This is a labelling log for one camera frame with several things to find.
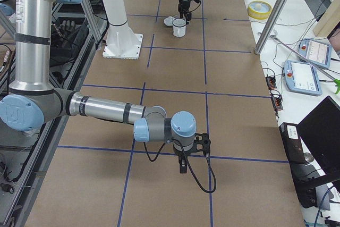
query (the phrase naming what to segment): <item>white cup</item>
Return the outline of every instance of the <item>white cup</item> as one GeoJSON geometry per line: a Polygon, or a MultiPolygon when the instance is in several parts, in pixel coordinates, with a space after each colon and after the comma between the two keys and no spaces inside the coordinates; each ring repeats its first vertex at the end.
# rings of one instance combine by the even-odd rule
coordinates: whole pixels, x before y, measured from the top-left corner
{"type": "Polygon", "coordinates": [[[172,21],[172,34],[175,37],[184,37],[185,36],[185,28],[186,28],[186,20],[182,18],[176,18],[172,21]]]}

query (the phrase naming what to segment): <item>white table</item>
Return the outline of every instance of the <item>white table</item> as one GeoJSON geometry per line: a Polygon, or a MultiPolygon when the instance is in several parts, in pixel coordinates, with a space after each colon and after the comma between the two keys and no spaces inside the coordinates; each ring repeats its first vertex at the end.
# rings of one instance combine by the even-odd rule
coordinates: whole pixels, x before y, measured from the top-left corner
{"type": "MultiPolygon", "coordinates": [[[[248,4],[254,0],[244,0],[245,5],[248,6],[248,4]]],[[[272,7],[274,7],[276,0],[261,0],[269,3],[272,7]]],[[[311,13],[310,9],[308,8],[306,2],[304,0],[288,0],[285,4],[279,19],[277,20],[277,24],[299,24],[304,23],[307,21],[310,21],[313,19],[313,14],[311,13]]],[[[250,18],[250,21],[252,22],[252,30],[255,37],[255,40],[257,41],[259,39],[259,32],[262,32],[266,20],[259,21],[255,20],[253,18],[250,18]]],[[[275,25],[274,29],[277,31],[277,37],[283,41],[286,44],[292,44],[298,40],[301,40],[301,36],[306,31],[307,27],[311,25],[310,29],[304,36],[304,38],[316,38],[312,29],[315,27],[317,23],[314,24],[308,22],[306,24],[302,24],[299,26],[280,26],[275,25]]],[[[329,43],[327,39],[322,39],[320,41],[324,41],[326,43],[329,43]]],[[[277,43],[269,39],[263,51],[260,54],[261,61],[267,62],[269,68],[273,69],[276,74],[280,74],[282,69],[276,65],[273,62],[273,59],[275,57],[275,51],[276,51],[276,45],[277,43]]],[[[293,46],[293,48],[297,49],[299,46],[299,43],[293,46]]],[[[289,60],[299,60],[297,56],[294,54],[290,54],[291,52],[285,48],[282,45],[278,45],[277,47],[277,54],[275,58],[275,62],[279,64],[280,66],[283,66],[284,62],[289,60]]],[[[335,51],[332,51],[332,58],[339,59],[335,51]]],[[[331,61],[330,68],[331,70],[340,72],[340,62],[331,61]]],[[[340,78],[340,75],[334,74],[332,72],[329,72],[331,75],[333,75],[336,78],[340,78]]],[[[323,74],[321,74],[318,71],[319,79],[321,80],[329,80],[327,77],[325,77],[323,74]]],[[[335,95],[336,87],[334,86],[334,83],[321,83],[322,88],[322,95],[321,96],[309,96],[299,93],[292,93],[288,91],[287,85],[285,83],[285,78],[283,78],[283,81],[281,82],[282,77],[277,76],[276,77],[276,84],[277,84],[277,90],[282,92],[283,95],[283,110],[279,111],[279,120],[278,125],[280,125],[283,122],[291,122],[291,123],[299,123],[307,114],[309,114],[326,96],[331,95],[331,97],[335,100],[337,104],[340,105],[340,94],[335,95]]],[[[308,149],[303,144],[303,150],[304,152],[308,152],[308,149]]],[[[316,169],[319,169],[320,166],[314,161],[312,163],[316,169]]],[[[335,189],[332,189],[333,194],[335,195],[335,200],[340,201],[340,197],[338,193],[335,192],[335,189]]],[[[308,208],[304,209],[302,208],[302,213],[304,216],[304,219],[307,222],[314,222],[317,208],[308,208]]],[[[324,217],[331,216],[331,220],[334,221],[340,221],[340,204],[331,204],[331,210],[325,211],[322,213],[324,217]]],[[[319,223],[324,222],[324,218],[319,217],[319,223]]]]}

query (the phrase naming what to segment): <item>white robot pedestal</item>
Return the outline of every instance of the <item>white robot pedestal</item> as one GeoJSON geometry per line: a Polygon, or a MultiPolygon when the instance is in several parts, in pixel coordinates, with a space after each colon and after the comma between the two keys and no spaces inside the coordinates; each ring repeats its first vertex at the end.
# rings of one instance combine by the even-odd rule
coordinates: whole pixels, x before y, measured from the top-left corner
{"type": "Polygon", "coordinates": [[[138,59],[143,35],[134,34],[128,24],[124,0],[103,0],[110,23],[103,57],[138,59]]]}

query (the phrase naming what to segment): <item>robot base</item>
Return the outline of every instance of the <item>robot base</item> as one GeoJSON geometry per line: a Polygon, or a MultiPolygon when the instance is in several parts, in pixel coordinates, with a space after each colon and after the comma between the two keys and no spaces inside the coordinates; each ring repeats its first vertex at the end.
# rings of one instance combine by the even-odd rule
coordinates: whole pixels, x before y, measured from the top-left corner
{"type": "Polygon", "coordinates": [[[129,59],[138,59],[140,49],[142,47],[143,34],[134,34],[132,30],[130,30],[130,38],[129,40],[125,40],[122,42],[122,39],[119,37],[119,33],[117,32],[114,35],[114,38],[109,35],[106,41],[106,47],[103,52],[103,57],[105,58],[129,58],[129,59]],[[131,43],[128,46],[124,46],[126,41],[130,41],[131,43]]]}

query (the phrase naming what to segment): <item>table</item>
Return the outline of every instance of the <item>table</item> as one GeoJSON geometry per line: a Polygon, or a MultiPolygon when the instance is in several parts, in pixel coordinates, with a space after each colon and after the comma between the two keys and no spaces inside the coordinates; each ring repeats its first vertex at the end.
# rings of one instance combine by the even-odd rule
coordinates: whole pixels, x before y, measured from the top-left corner
{"type": "MultiPolygon", "coordinates": [[[[171,146],[150,163],[130,126],[76,116],[26,226],[304,226],[243,0],[202,0],[183,38],[163,25],[178,0],[124,1],[140,57],[98,51],[81,92],[192,112],[212,140],[217,190],[180,175],[171,146]]],[[[190,161],[211,187],[205,159],[190,161]]]]}
{"type": "MultiPolygon", "coordinates": [[[[244,0],[246,6],[253,1],[253,0],[244,0]]],[[[262,0],[266,1],[271,6],[274,6],[276,0],[262,0]]],[[[313,14],[311,13],[310,9],[308,8],[306,2],[304,0],[288,0],[286,5],[284,6],[279,19],[277,20],[278,24],[299,24],[304,23],[313,19],[313,14]]],[[[258,32],[261,32],[264,24],[261,24],[258,22],[258,20],[255,20],[253,18],[250,18],[253,34],[255,37],[255,40],[257,41],[259,38],[258,32]]],[[[315,23],[306,23],[299,26],[280,26],[275,25],[274,29],[277,31],[277,37],[287,43],[291,44],[298,40],[300,40],[300,37],[304,34],[306,29],[310,26],[310,29],[306,33],[305,37],[307,38],[315,38],[314,33],[312,29],[316,25],[315,23]]],[[[322,39],[320,41],[324,41],[326,43],[329,43],[327,39],[322,39]]],[[[268,40],[263,51],[261,52],[261,60],[268,63],[269,68],[273,69],[276,74],[280,74],[282,69],[276,65],[273,62],[273,59],[275,57],[275,51],[276,51],[276,42],[273,40],[268,40]]],[[[335,51],[332,51],[331,54],[332,58],[339,59],[335,51]]],[[[275,61],[279,65],[283,65],[286,59],[289,58],[290,60],[299,60],[297,56],[294,56],[294,54],[290,54],[290,51],[286,49],[283,46],[277,47],[277,56],[275,58],[275,61]]],[[[335,70],[337,72],[340,71],[340,63],[331,61],[330,68],[331,70],[335,70]]],[[[318,71],[319,79],[329,80],[326,78],[323,74],[321,74],[318,71]]],[[[331,95],[331,97],[336,101],[337,104],[340,104],[340,96],[335,95],[335,87],[333,83],[321,83],[322,86],[322,92],[323,94],[321,96],[309,96],[304,94],[298,94],[298,93],[292,93],[288,91],[287,86],[285,84],[285,81],[281,83],[281,77],[277,77],[277,87],[279,91],[282,91],[283,95],[283,111],[279,111],[279,119],[278,119],[278,125],[280,125],[283,122],[291,122],[291,123],[299,123],[309,112],[311,112],[327,95],[331,95]]],[[[304,152],[308,152],[307,147],[305,144],[303,144],[303,150],[304,152]]],[[[314,161],[313,165],[316,169],[319,169],[320,166],[314,161]]],[[[324,172],[322,170],[318,171],[320,175],[323,175],[324,172]]],[[[338,193],[335,193],[335,199],[337,201],[340,201],[340,197],[338,193]]],[[[302,208],[304,218],[307,222],[314,222],[315,221],[315,215],[317,212],[316,208],[309,208],[304,209],[302,208]]],[[[340,221],[340,206],[339,204],[331,204],[331,211],[330,212],[324,212],[324,216],[331,216],[332,220],[340,221]]]]}

